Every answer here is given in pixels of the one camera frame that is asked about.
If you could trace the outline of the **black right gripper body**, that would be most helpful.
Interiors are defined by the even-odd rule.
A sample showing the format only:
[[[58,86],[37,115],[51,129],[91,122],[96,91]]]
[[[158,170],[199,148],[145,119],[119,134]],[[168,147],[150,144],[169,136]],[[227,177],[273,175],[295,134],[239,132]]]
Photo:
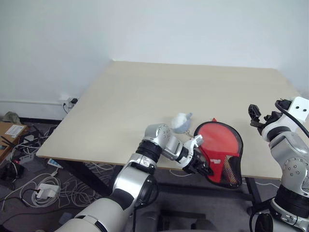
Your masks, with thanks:
[[[275,101],[275,107],[277,111],[272,111],[271,114],[264,117],[265,123],[262,128],[271,127],[287,127],[292,128],[293,121],[288,117],[287,114],[291,115],[289,111],[293,101],[288,99],[280,99]]]

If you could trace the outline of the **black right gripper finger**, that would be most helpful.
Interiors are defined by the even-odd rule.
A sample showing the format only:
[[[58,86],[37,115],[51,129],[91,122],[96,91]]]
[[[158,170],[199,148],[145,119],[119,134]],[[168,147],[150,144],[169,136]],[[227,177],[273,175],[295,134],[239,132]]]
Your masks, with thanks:
[[[252,127],[257,128],[259,134],[262,135],[262,131],[265,128],[265,124],[264,123],[260,123],[259,120],[255,121],[255,120],[252,119],[251,122],[250,122],[250,125]]]
[[[248,107],[248,114],[251,118],[251,121],[260,121],[259,118],[261,116],[261,113],[257,105],[250,104]]]

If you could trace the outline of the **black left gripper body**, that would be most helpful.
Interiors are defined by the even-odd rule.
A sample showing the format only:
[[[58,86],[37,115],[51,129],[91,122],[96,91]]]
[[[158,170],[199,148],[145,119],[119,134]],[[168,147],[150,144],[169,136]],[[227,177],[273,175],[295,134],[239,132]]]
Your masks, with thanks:
[[[190,162],[182,170],[187,174],[205,174],[205,159],[199,152],[195,152]]]

